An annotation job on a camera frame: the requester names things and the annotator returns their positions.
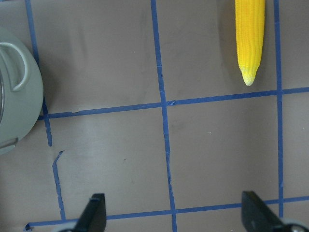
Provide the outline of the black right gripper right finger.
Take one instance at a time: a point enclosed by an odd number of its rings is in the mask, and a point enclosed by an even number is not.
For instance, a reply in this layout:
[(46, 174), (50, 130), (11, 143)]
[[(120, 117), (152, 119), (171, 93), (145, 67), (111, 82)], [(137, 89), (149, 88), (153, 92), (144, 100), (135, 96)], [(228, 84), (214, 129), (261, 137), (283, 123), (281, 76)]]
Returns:
[(241, 222), (247, 232), (284, 232), (285, 225), (254, 191), (241, 195)]

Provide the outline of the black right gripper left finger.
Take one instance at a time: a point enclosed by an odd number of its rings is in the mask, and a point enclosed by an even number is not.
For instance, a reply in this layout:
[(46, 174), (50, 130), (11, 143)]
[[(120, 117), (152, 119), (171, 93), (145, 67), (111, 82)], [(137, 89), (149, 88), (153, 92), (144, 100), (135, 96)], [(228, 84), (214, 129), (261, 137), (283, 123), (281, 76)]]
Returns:
[(75, 225), (76, 232), (104, 232), (107, 224), (104, 193), (95, 193), (89, 199)]

